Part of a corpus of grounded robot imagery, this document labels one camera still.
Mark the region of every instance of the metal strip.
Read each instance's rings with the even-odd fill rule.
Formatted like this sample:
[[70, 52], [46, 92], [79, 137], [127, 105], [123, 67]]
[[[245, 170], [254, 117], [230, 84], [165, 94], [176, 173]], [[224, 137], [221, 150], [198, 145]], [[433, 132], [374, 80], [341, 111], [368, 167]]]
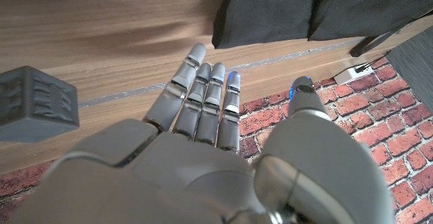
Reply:
[[[335, 45], [326, 45], [324, 47], [319, 47], [319, 48], [310, 49], [310, 50], [306, 50], [306, 51], [299, 51], [299, 52], [295, 52], [295, 53], [290, 53], [290, 54], [279, 56], [276, 58], [269, 58], [269, 59], [265, 59], [265, 60], [261, 60], [261, 61], [257, 61], [257, 62], [251, 62], [248, 64], [242, 64], [239, 66], [226, 68], [225, 72], [229, 73], [229, 72], [233, 72], [233, 71], [240, 71], [240, 70], [245, 70], [245, 69], [249, 69], [249, 68], [255, 68], [258, 66], [264, 66], [267, 64], [272, 64], [272, 63], [276, 63], [276, 62], [281, 62], [281, 61], [285, 61], [285, 60], [299, 58], [299, 57], [302, 57], [305, 55], [312, 55], [312, 54], [320, 53], [322, 51], [329, 51], [329, 50], [338, 49], [341, 47], [346, 47], [349, 45], [356, 45], [360, 41], [362, 41], [362, 39], [357, 39], [354, 41], [347, 41], [347, 42], [343, 42], [343, 43], [339, 43], [339, 44], [335, 44]], [[147, 93], [150, 91], [155, 91], [158, 89], [163, 89], [165, 87], [165, 85], [166, 85], [166, 83], [158, 83], [158, 84], [143, 87], [143, 88], [131, 89], [130, 91], [115, 93], [112, 95], [106, 95], [106, 96], [99, 97], [96, 99], [90, 99], [87, 101], [79, 102], [78, 108], [86, 108], [89, 106], [96, 106], [96, 105], [99, 105], [102, 103], [114, 101], [116, 99], [122, 99], [122, 98], [130, 97], [130, 96], [134, 96], [134, 95], [140, 95], [140, 94]]]

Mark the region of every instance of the robot finger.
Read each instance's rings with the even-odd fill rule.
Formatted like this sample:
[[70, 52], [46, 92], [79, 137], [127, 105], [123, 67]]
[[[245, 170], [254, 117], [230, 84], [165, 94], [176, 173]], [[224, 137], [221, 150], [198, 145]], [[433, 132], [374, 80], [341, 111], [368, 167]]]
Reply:
[[294, 118], [305, 114], [331, 120], [319, 95], [315, 92], [312, 80], [307, 76], [302, 76], [297, 78], [290, 88], [288, 117]]
[[198, 69], [197, 77], [192, 84], [191, 91], [173, 127], [173, 133], [180, 133], [186, 136], [188, 140], [192, 140], [196, 132], [211, 69], [212, 67], [207, 63], [202, 64]]
[[225, 97], [222, 108], [223, 116], [219, 123], [216, 147], [222, 150], [239, 152], [239, 101], [241, 76], [231, 72], [225, 86]]
[[170, 128], [205, 54], [206, 48], [203, 44], [194, 45], [174, 77], [167, 83], [145, 115], [144, 122], [153, 124], [159, 131], [167, 131]]
[[214, 65], [194, 141], [215, 144], [217, 138], [221, 93], [223, 92], [225, 67], [222, 63]]

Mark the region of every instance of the blue light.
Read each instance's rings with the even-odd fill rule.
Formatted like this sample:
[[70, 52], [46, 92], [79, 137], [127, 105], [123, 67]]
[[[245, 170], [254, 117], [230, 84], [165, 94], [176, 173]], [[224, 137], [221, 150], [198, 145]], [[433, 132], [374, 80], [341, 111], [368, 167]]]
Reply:
[[293, 85], [290, 87], [289, 99], [292, 99], [293, 96]]

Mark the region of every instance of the robotic hand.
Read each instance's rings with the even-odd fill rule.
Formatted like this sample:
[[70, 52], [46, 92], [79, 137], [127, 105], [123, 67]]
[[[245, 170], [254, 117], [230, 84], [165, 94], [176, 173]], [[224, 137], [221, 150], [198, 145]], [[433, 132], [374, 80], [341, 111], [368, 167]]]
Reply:
[[239, 157], [240, 75], [220, 113], [225, 67], [204, 54], [194, 46], [142, 121], [57, 160], [12, 223], [393, 223], [369, 149], [329, 119], [308, 77], [260, 157]]

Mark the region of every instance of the joint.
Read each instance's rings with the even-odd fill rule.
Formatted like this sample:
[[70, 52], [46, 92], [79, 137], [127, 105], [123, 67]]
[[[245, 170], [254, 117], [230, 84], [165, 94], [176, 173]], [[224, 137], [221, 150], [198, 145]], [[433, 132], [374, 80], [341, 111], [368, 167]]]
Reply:
[[235, 93], [235, 94], [239, 95], [240, 90], [237, 89], [237, 88], [235, 88], [235, 87], [228, 86], [228, 87], [227, 87], [227, 92]]
[[223, 111], [223, 118], [230, 122], [239, 123], [239, 114], [229, 110]]
[[296, 88], [296, 92], [312, 93], [314, 91], [315, 91], [314, 86], [310, 86], [310, 85], [299, 85]]
[[209, 81], [207, 81], [206, 79], [200, 78], [200, 77], [196, 77], [195, 81], [202, 83], [203, 85], [207, 85], [209, 83]]
[[203, 105], [203, 112], [212, 114], [212, 115], [219, 115], [219, 107], [214, 104], [205, 103]]
[[176, 83], [175, 81], [168, 82], [165, 90], [181, 99], [185, 98], [188, 92], [187, 88], [185, 88], [183, 85]]
[[186, 101], [185, 101], [185, 107], [186, 108], [189, 108], [189, 109], [192, 109], [192, 110], [196, 110], [196, 111], [198, 111], [198, 112], [200, 112], [201, 110], [202, 110], [202, 103], [201, 102], [198, 102], [198, 101], [196, 101], [196, 100], [194, 100], [194, 99], [187, 99]]
[[164, 129], [161, 127], [161, 125], [159, 125], [158, 123], [152, 121], [151, 119], [148, 119], [148, 118], [145, 117], [141, 121], [149, 123], [150, 125], [153, 125], [154, 127], [156, 127], [156, 129], [158, 130], [158, 134], [160, 134], [160, 133], [162, 133], [164, 131]]
[[177, 133], [180, 135], [185, 136], [189, 141], [192, 141], [192, 135], [190, 135], [188, 132], [184, 131], [184, 130], [179, 130], [179, 129], [173, 129], [173, 133]]
[[197, 139], [196, 142], [198, 142], [198, 143], [205, 143], [205, 144], [208, 144], [208, 145], [210, 145], [212, 147], [215, 147], [215, 142], [213, 142], [213, 141], [211, 141], [209, 139]]
[[220, 87], [223, 86], [223, 81], [220, 81], [219, 79], [214, 79], [214, 78], [212, 78], [212, 79], [210, 80], [210, 83], [212, 83], [213, 85], [218, 85], [218, 86], [220, 86]]
[[183, 60], [186, 64], [188, 64], [189, 66], [195, 68], [196, 70], [198, 69], [198, 67], [200, 66], [200, 63], [195, 61], [194, 59], [190, 58], [190, 57], [186, 57]]

